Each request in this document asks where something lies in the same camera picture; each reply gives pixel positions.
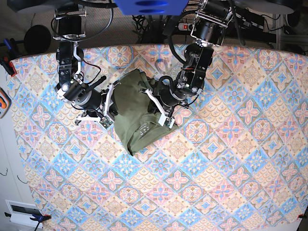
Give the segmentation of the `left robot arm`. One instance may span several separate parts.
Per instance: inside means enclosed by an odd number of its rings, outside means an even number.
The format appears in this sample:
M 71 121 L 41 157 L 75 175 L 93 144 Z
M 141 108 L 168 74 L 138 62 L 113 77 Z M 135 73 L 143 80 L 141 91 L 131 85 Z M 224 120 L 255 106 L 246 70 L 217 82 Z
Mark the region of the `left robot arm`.
M 181 58 L 175 51 L 172 34 L 180 19 L 189 14 L 195 15 L 191 29 L 191 36 L 195 41 L 187 46 L 184 58 Z M 163 35 L 167 37 L 172 54 L 183 67 L 176 79 L 162 76 L 150 83 L 153 99 L 148 106 L 149 113 L 160 112 L 170 119 L 176 106 L 187 107 L 188 98 L 201 94 L 206 70 L 212 62 L 213 48 L 222 44 L 226 29 L 235 17 L 235 7 L 231 0 L 202 0 L 197 10 L 170 17 Z

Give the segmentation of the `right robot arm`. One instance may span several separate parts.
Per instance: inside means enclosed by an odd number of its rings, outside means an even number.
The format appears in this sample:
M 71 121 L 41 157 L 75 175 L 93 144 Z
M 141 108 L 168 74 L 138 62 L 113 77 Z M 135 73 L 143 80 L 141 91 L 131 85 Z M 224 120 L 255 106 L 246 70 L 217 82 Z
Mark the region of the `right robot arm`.
M 76 125 L 81 121 L 93 121 L 103 128 L 109 128 L 117 115 L 113 93 L 120 83 L 116 81 L 109 84 L 107 89 L 97 91 L 96 87 L 106 80 L 106 76 L 96 75 L 89 82 L 84 80 L 82 63 L 85 60 L 79 43 L 87 40 L 85 35 L 86 7 L 110 10 L 109 21 L 101 29 L 103 32 L 112 23 L 114 8 L 117 5 L 112 1 L 104 3 L 88 0 L 68 0 L 58 4 L 51 21 L 54 39 L 60 41 L 56 51 L 59 82 L 55 87 L 55 92 L 58 99 L 82 111 L 82 114 L 76 117 Z

